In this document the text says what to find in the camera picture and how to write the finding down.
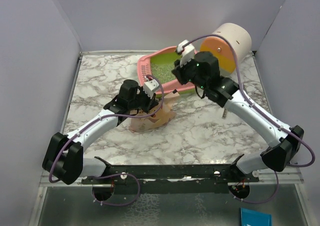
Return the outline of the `pink cat litter bag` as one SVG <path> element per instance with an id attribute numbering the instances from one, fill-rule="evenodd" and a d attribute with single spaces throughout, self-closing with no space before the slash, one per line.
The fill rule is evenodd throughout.
<path id="1" fill-rule="evenodd" d="M 176 89 L 170 92 L 164 97 L 163 105 L 157 113 L 146 118 L 131 118 L 129 130 L 131 132 L 144 132 L 166 125 L 176 116 L 173 104 L 179 97 L 180 95 Z"/>

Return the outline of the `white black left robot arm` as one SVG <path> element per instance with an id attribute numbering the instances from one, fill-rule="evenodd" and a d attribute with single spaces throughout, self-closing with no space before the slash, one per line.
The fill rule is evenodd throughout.
<path id="1" fill-rule="evenodd" d="M 55 133 L 47 148 L 42 168 L 49 173 L 50 183 L 70 185 L 80 177 L 94 177 L 97 182 L 106 183 L 111 176 L 110 164 L 99 157 L 86 159 L 85 151 L 107 131 L 119 126 L 127 118 L 149 117 L 163 105 L 156 99 L 156 92 L 162 90 L 161 83 L 148 75 L 143 86 L 135 80 L 125 80 L 118 94 L 107 103 L 91 120 L 67 134 Z M 145 114 L 131 114 L 142 111 Z"/>

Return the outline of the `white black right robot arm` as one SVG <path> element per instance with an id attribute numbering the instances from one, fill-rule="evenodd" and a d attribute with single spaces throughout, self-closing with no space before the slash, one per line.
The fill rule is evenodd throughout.
<path id="1" fill-rule="evenodd" d="M 240 182 L 253 171 L 271 169 L 282 172 L 300 149 L 298 139 L 303 137 L 300 126 L 290 127 L 266 112 L 239 85 L 220 74 L 218 59 L 208 51 L 198 52 L 183 64 L 174 62 L 173 75 L 180 84 L 192 83 L 201 88 L 204 96 L 227 111 L 236 114 L 266 141 L 268 148 L 260 153 L 240 155 L 230 166 L 230 177 Z"/>

